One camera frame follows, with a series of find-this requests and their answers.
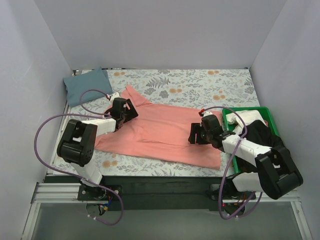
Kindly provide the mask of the salmon pink t-shirt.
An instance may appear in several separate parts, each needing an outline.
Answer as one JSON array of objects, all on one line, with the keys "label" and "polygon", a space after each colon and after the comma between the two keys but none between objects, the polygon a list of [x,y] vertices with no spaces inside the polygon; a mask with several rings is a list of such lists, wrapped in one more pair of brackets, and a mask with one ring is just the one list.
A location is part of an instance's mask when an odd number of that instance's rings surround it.
[{"label": "salmon pink t-shirt", "polygon": [[198,167],[219,169],[220,151],[209,144],[190,144],[191,124],[200,123],[195,108],[154,104],[128,85],[121,97],[130,99],[138,116],[116,132],[100,135],[95,149]]}]

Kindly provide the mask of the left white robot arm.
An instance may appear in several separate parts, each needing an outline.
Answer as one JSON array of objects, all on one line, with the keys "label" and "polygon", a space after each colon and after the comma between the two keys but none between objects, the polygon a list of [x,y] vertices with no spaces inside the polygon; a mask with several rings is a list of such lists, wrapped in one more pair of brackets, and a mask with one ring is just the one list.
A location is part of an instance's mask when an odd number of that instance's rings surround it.
[{"label": "left white robot arm", "polygon": [[89,186],[89,194],[95,200],[106,196],[106,187],[101,184],[102,174],[92,157],[96,137],[114,133],[123,124],[138,117],[132,101],[116,97],[107,116],[94,120],[70,119],[57,147],[57,155],[69,163],[80,176],[80,181]]}]

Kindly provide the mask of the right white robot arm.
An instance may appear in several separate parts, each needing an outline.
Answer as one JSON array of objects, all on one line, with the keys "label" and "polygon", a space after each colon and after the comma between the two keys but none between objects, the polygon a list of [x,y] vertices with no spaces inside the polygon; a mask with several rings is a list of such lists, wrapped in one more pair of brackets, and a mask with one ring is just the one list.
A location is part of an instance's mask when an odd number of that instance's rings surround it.
[{"label": "right white robot arm", "polygon": [[188,141],[190,144],[210,144],[254,166],[253,172],[235,174],[220,185],[226,186],[227,195],[232,199],[239,198],[244,192],[263,192],[277,200],[304,182],[285,146],[259,145],[235,132],[223,131],[215,115],[204,116],[200,123],[192,123]]}]

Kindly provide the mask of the green plastic bin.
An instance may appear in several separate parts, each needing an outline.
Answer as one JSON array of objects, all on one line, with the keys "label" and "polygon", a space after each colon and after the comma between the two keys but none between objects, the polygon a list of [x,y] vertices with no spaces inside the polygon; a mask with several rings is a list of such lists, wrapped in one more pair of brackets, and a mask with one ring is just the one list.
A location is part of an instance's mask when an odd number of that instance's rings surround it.
[{"label": "green plastic bin", "polygon": [[[267,122],[268,127],[270,128],[271,132],[273,135],[280,136],[276,127],[276,124],[274,122],[274,119],[269,111],[269,109],[265,106],[256,106],[256,107],[231,107],[231,110],[238,112],[238,111],[254,111],[257,110],[261,117]],[[222,126],[227,130],[227,131],[233,131],[236,127],[236,124],[233,123],[228,123],[227,121],[227,115],[230,114],[231,111],[228,109],[223,109],[222,110]]]}]

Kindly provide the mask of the floral patterned table mat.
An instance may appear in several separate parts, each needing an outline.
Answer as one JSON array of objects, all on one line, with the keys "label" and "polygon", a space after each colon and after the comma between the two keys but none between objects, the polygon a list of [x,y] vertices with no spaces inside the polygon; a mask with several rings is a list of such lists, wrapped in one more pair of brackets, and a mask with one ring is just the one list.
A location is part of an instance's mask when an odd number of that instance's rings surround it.
[{"label": "floral patterned table mat", "polygon": [[[109,69],[112,89],[121,93],[130,85],[154,104],[195,109],[212,106],[258,107],[247,69]],[[220,168],[211,169],[156,159],[95,151],[93,160],[104,176],[221,177],[229,160],[220,154]]]}]

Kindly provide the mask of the folded blue-grey t-shirt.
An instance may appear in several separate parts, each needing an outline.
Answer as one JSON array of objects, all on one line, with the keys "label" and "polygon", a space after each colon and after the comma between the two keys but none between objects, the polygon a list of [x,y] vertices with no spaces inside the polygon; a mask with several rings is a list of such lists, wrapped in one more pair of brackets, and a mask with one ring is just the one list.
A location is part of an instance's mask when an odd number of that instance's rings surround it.
[{"label": "folded blue-grey t-shirt", "polygon": [[72,107],[80,105],[80,96],[87,90],[99,90],[111,95],[113,89],[106,70],[101,67],[87,73],[63,78],[67,91],[67,103]]}]

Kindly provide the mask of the white t-shirt in bin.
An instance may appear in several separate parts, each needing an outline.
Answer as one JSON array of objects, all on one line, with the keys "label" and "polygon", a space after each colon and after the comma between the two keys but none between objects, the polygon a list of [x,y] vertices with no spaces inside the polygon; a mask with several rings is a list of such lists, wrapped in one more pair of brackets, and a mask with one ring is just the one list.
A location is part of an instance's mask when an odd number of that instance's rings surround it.
[{"label": "white t-shirt in bin", "polygon": [[[265,120],[262,118],[258,110],[241,110],[236,111],[240,118],[244,121],[246,126],[252,124],[254,121],[261,121],[265,126],[268,126]],[[244,124],[240,118],[233,112],[226,115],[226,123],[229,125],[235,125],[233,132],[240,135],[243,132]]]}]

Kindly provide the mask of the black t-shirt in bin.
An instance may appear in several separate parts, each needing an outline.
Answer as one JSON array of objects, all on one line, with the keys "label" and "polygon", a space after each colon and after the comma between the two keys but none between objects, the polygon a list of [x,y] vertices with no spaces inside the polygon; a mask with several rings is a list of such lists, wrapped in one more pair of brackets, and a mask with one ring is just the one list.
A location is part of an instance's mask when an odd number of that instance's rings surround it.
[{"label": "black t-shirt in bin", "polygon": [[[279,136],[273,134],[271,129],[266,126],[261,120],[253,121],[251,124],[247,125],[246,128],[246,139],[255,144],[272,148],[277,146],[284,146],[282,139]],[[241,172],[256,172],[256,168],[249,162],[238,156],[236,156],[235,159],[237,162],[237,166]]]}]

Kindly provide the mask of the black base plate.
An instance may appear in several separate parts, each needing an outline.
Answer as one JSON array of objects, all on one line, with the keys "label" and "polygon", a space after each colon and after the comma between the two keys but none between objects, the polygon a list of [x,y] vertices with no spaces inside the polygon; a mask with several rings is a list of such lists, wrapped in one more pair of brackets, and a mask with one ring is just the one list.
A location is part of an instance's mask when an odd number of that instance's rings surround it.
[{"label": "black base plate", "polygon": [[125,210],[218,210],[211,186],[221,177],[104,176],[102,185],[118,191]]}]

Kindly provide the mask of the aluminium frame rail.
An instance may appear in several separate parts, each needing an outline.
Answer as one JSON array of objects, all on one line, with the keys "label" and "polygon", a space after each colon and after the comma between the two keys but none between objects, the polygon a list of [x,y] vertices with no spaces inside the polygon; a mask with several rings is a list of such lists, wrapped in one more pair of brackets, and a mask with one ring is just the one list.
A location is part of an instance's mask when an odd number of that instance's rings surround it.
[{"label": "aluminium frame rail", "polygon": [[[107,200],[78,200],[78,195],[83,195],[79,183],[38,183],[35,187],[31,207],[22,232],[23,240],[32,238],[36,220],[38,217],[40,205],[48,204],[107,204]],[[296,190],[293,190],[278,200],[269,198],[265,193],[261,196],[261,203],[280,203],[289,202],[291,204],[293,214],[298,225],[301,237],[304,240],[311,240],[312,235],[308,227],[304,211],[302,209],[301,198]]]}]

